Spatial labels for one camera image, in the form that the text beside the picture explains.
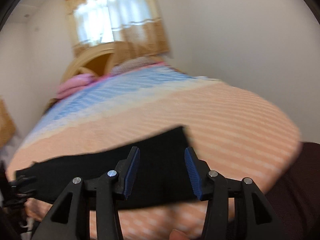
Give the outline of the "person's right hand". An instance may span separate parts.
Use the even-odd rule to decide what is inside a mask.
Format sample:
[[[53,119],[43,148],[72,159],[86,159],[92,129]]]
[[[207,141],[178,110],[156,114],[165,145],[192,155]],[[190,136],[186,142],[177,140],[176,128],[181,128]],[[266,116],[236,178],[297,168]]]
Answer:
[[[174,229],[169,235],[169,240],[189,240],[189,238],[185,233]]]

